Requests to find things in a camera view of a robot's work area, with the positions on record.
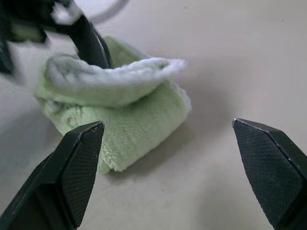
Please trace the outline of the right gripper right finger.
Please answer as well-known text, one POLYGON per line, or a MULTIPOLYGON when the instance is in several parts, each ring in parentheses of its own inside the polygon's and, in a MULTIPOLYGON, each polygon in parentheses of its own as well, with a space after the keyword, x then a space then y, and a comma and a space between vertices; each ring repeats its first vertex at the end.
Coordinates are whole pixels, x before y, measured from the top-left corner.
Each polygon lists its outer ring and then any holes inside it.
POLYGON ((307 155, 281 130, 235 118, 245 174, 274 230, 307 230, 307 155))

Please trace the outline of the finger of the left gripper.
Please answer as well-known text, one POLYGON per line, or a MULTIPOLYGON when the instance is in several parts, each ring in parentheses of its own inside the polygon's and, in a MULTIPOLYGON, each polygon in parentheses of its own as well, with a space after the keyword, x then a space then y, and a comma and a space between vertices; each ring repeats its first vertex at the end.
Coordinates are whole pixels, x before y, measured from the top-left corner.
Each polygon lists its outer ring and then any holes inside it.
POLYGON ((14 66, 4 30, 0 28, 0 72, 12 74, 14 66))
POLYGON ((71 40, 75 44, 81 60, 101 68, 112 67, 106 42, 84 15, 72 24, 71 40))

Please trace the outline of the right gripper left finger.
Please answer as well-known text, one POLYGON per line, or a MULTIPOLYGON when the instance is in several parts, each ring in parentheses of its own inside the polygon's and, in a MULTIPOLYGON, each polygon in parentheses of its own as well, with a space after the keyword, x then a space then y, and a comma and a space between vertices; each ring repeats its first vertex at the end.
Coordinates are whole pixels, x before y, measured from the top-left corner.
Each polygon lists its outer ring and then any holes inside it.
POLYGON ((101 122, 66 133, 0 216, 0 230, 77 230, 94 187, 101 122))

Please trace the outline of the light green towel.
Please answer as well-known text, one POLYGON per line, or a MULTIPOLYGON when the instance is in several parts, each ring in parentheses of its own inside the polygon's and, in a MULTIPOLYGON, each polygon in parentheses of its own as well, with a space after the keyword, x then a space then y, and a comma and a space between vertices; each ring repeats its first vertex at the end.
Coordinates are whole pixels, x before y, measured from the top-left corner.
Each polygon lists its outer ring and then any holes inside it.
POLYGON ((76 55, 54 54, 41 66, 31 91, 61 134, 100 121, 99 174, 121 172, 166 140, 192 109, 176 83, 186 61, 153 57, 124 41, 104 38, 112 68, 90 65, 76 55))

